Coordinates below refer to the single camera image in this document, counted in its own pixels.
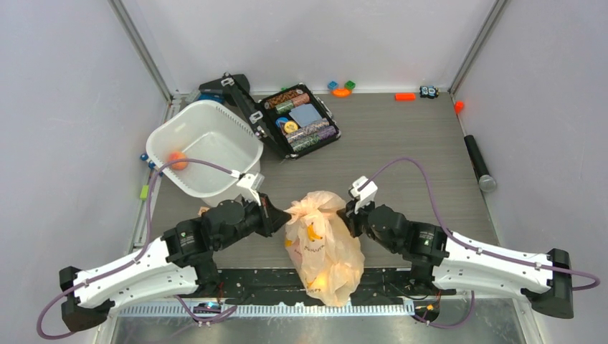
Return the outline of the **translucent plastic bag banana print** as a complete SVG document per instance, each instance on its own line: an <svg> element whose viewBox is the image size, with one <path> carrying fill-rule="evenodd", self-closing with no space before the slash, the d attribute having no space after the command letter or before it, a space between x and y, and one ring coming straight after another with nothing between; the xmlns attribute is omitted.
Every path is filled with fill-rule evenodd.
<svg viewBox="0 0 608 344"><path fill-rule="evenodd" d="M346 202L313 191L291 203L284 246L309 297L329 307L347 305L361 282L365 256L338 211Z"/></svg>

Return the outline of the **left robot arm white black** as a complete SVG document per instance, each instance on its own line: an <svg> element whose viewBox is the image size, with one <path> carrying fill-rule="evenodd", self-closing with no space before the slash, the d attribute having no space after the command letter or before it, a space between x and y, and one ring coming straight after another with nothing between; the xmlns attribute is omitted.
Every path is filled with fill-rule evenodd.
<svg viewBox="0 0 608 344"><path fill-rule="evenodd" d="M271 237L291 218L264 193L259 201L226 200L114 262L89 270L66 267L60 271L60 287L67 294L62 320L75 333L138 302L215 295L222 281L214 253L251 234Z"/></svg>

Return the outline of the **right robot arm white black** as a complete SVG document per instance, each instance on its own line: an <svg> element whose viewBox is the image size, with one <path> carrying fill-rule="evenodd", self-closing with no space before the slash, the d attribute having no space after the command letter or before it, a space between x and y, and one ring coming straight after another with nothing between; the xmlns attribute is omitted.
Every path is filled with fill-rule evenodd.
<svg viewBox="0 0 608 344"><path fill-rule="evenodd" d="M392 254L410 262L410 287L430 291L469 290L528 300L531 308L549 317L574 316L569 253L518 252L477 242L455 231L419 221L386 205L355 209L349 201L337 215L352 237L366 235Z"/></svg>

